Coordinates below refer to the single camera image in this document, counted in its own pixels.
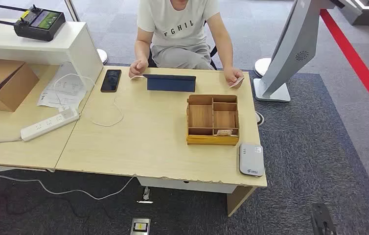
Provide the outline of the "person's left hand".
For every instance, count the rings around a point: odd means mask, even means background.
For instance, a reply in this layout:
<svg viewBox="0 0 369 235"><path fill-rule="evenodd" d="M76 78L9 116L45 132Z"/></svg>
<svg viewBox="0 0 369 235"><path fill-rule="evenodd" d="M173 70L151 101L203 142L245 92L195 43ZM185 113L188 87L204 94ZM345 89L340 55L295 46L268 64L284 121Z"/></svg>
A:
<svg viewBox="0 0 369 235"><path fill-rule="evenodd" d="M223 73L230 88L237 89L241 86L244 80L244 74L240 69L227 67L223 69Z"/></svg>

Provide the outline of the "person's right hand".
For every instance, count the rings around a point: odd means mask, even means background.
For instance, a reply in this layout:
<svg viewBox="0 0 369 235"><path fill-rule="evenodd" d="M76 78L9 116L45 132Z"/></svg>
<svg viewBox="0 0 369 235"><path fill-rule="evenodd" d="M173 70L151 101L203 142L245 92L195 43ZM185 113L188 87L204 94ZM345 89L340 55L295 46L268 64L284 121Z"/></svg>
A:
<svg viewBox="0 0 369 235"><path fill-rule="evenodd" d="M147 59L137 59L135 60L129 68L129 77L142 76L145 70L148 68Z"/></svg>

